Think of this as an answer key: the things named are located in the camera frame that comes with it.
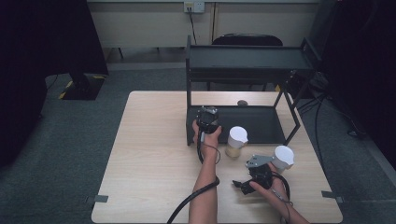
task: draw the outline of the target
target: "forearm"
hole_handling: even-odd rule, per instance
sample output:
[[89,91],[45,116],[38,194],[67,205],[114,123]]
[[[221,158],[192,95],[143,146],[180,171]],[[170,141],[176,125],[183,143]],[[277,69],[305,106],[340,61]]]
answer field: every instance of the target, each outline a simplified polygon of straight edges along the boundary
[[268,203],[271,204],[289,224],[309,223],[292,207],[291,203],[286,201],[287,198],[284,198],[286,199],[285,201],[281,201],[274,193],[268,194],[266,198]]
[[[216,154],[206,156],[193,191],[216,180]],[[198,195],[190,202],[189,223],[217,223],[218,195],[216,187]]]

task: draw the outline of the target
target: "wooden table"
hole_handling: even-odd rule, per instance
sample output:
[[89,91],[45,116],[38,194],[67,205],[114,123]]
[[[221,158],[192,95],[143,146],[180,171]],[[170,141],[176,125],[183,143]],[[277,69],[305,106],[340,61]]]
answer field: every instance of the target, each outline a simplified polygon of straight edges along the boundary
[[[271,105],[277,92],[195,91],[196,105]],[[277,108],[284,132],[293,127],[286,101]],[[166,223],[191,194],[201,163],[195,145],[186,144],[186,92],[133,91],[126,104],[98,195],[108,196],[92,211],[95,223]],[[276,146],[247,145],[237,160],[219,146],[217,165],[219,223],[277,223],[279,214],[257,192],[244,195],[233,180],[250,179],[245,162],[252,154],[270,156]],[[295,164],[283,176],[290,184],[294,207],[313,223],[339,223],[343,216],[331,191],[304,125],[289,143]],[[188,206],[174,223],[188,222]]]

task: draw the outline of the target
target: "black cable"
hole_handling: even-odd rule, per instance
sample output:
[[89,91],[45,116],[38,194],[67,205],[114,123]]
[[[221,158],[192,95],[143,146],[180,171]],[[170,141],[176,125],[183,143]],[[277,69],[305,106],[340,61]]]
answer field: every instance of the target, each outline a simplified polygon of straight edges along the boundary
[[188,7],[187,10],[189,11],[189,15],[190,15],[190,21],[191,21],[191,27],[192,27],[192,36],[194,36],[195,45],[197,45],[197,39],[195,38],[194,22],[192,21],[191,8]]
[[[200,160],[201,163],[204,162],[204,158],[202,156],[202,152],[201,152],[201,137],[202,137],[202,133],[203,131],[200,129],[198,131],[198,139],[197,139],[197,154],[198,154],[198,158]],[[177,216],[177,214],[181,211],[181,209],[187,204],[189,203],[192,199],[194,199],[196,196],[204,193],[205,191],[214,188],[215,186],[217,186],[220,183],[219,178],[216,176],[216,180],[213,183],[210,183],[206,186],[204,186],[201,189],[196,190],[194,193],[192,193],[189,197],[187,197],[183,202],[181,202],[181,204],[176,208],[176,210],[174,211],[174,213],[172,214],[172,216],[169,217],[167,224],[171,224],[173,222],[173,220],[175,219],[175,217]]]
[[213,42],[214,40],[215,40],[215,24],[216,24],[216,14],[218,14],[217,13],[217,8],[218,8],[218,3],[214,3],[214,6],[213,6],[213,8],[214,8],[214,13],[213,13],[213,22],[212,22],[212,39],[211,39],[211,42]]
[[320,151],[320,143],[318,140],[318,114],[319,114],[320,107],[322,106],[322,103],[323,103],[323,100],[325,99],[325,97],[326,97],[326,95],[324,95],[323,99],[321,99],[321,101],[319,101],[320,104],[318,105],[317,113],[315,115],[315,129],[314,129],[315,130],[315,139],[317,140],[317,147],[318,147],[318,158],[319,158],[320,165],[323,169],[324,175],[326,175],[326,170],[324,168],[323,158],[322,158],[322,154]]
[[313,98],[312,100],[308,101],[307,103],[305,103],[305,104],[303,104],[303,105],[297,107],[297,110],[301,110],[301,109],[304,108],[306,105],[309,105],[309,104],[311,104],[311,103],[314,102],[314,101],[316,101],[315,98]]
[[315,105],[318,105],[318,104],[319,104],[319,102],[315,102],[314,104],[307,106],[306,108],[304,108],[304,110],[300,111],[300,116],[303,116],[303,114],[309,112],[312,108],[314,108]]
[[53,84],[55,84],[56,80],[58,79],[58,76],[59,76],[59,74],[56,75],[55,80],[53,80],[52,83],[47,87],[47,91],[53,86]]
[[338,113],[338,114],[340,114],[340,115],[346,117],[346,118],[352,123],[352,126],[353,126],[354,130],[355,130],[357,133],[359,133],[359,134],[361,134],[361,135],[366,135],[366,134],[367,134],[366,132],[364,132],[364,131],[362,131],[362,130],[359,130],[359,128],[356,126],[355,122],[353,121],[352,117],[350,117],[350,116],[347,115],[346,113],[341,112],[340,110],[331,108],[331,107],[328,106],[328,105],[326,105],[326,106],[327,106],[328,108],[330,108],[331,110],[335,111],[336,113]]
[[198,154],[198,159],[202,163],[204,162],[204,158],[202,157],[202,152],[201,152],[201,138],[202,138],[202,130],[198,131],[198,139],[197,139],[197,154]]
[[173,222],[173,220],[175,219],[175,217],[177,216],[177,214],[181,211],[181,209],[187,204],[189,203],[192,199],[194,199],[196,196],[204,193],[205,191],[214,188],[215,186],[217,186],[220,183],[219,178],[216,176],[216,180],[211,183],[208,184],[206,186],[204,186],[201,189],[196,190],[194,193],[192,193],[189,197],[187,197],[175,210],[175,212],[172,214],[172,216],[169,217],[167,224],[170,224]]
[[277,172],[273,172],[273,177],[276,177],[282,181],[283,185],[285,186],[286,196],[288,196],[288,199],[290,201],[290,186],[288,181],[285,179],[285,177],[278,174]]

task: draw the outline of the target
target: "black metal frame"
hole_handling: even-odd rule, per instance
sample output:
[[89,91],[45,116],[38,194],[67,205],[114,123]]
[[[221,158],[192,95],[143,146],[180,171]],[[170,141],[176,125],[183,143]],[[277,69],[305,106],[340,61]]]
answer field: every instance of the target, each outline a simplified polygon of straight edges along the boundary
[[[208,66],[201,66],[201,67],[191,67],[191,50],[194,49],[202,49],[202,50],[211,50],[211,52],[219,53],[219,50],[239,50],[242,52],[249,53],[251,51],[261,50],[262,52],[270,52],[267,50],[282,50],[285,55],[288,55],[288,52],[292,52],[292,57],[288,56],[289,59],[292,61],[295,59],[296,61],[302,62],[302,66],[291,67],[287,63],[284,67],[276,67],[276,66],[255,66],[255,67],[235,67],[227,65],[218,66],[216,64],[208,65]],[[286,146],[292,137],[297,133],[298,129],[300,128],[301,124],[297,118],[295,113],[295,106],[297,105],[298,101],[300,100],[303,92],[305,91],[309,79],[314,75],[315,69],[318,67],[319,63],[321,62],[320,57],[316,53],[315,49],[313,48],[312,44],[309,40],[304,39],[302,45],[299,48],[285,48],[285,47],[251,47],[251,46],[197,46],[191,45],[191,37],[188,36],[187,42],[187,56],[186,56],[186,84],[187,84],[187,117],[186,117],[186,132],[187,132],[187,144],[189,145],[192,143],[193,132],[191,128],[192,120],[195,118],[197,109],[201,105],[192,105],[191,104],[191,83],[192,82],[207,82],[210,80],[222,80],[224,78],[231,78],[233,80],[265,80],[268,82],[276,82],[279,83],[281,91],[279,95],[276,97],[276,101],[274,105],[270,106],[255,106],[255,105],[230,105],[230,106],[216,106],[220,112],[220,117],[222,116],[222,111],[226,114],[226,123],[232,124],[235,119],[240,119],[239,117],[241,114],[247,112],[247,110],[251,110],[252,113],[255,113],[255,116],[258,115],[266,115],[268,118],[262,118],[265,121],[265,125],[271,123],[269,125],[270,130],[263,131],[263,135],[256,136],[251,140],[249,138],[249,143],[252,144],[282,144]],[[287,92],[286,84],[288,83],[289,79],[295,75],[300,75],[305,77],[305,84],[302,86],[300,92],[294,99],[294,102],[291,101],[290,96]],[[283,134],[283,130],[280,126],[280,122],[278,120],[278,116],[276,113],[276,107],[279,103],[280,98],[282,95],[285,96],[287,101],[288,107],[290,109],[290,113],[293,117],[295,127],[289,134],[289,136],[285,137]],[[248,120],[249,118],[245,118],[247,123],[250,123],[250,131],[247,130],[249,135],[255,132],[261,132],[262,127],[253,127],[252,122],[256,122],[256,120]],[[220,135],[219,142],[226,143],[227,141],[227,130],[223,129],[223,135]]]

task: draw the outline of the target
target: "hand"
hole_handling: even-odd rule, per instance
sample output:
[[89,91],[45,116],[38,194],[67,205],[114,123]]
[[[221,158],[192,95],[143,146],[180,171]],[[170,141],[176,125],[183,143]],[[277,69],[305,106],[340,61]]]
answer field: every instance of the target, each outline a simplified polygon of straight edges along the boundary
[[[276,168],[271,162],[269,162],[268,165],[270,166],[272,172],[276,172]],[[249,184],[267,200],[274,195],[274,193],[270,189],[265,189],[256,182],[250,181]],[[285,187],[283,186],[282,180],[273,177],[273,184],[271,188],[274,189],[277,193],[279,193],[285,201],[289,200],[286,194]]]
[[[194,129],[194,137],[193,141],[196,144],[197,141],[201,141],[200,139],[198,140],[198,132],[199,132],[199,127],[196,122],[196,119],[192,122],[192,128]],[[204,157],[210,155],[215,155],[217,154],[217,151],[214,148],[218,148],[219,145],[219,135],[221,134],[221,126],[219,126],[213,133],[205,134],[205,140],[204,143],[201,144],[201,152]]]

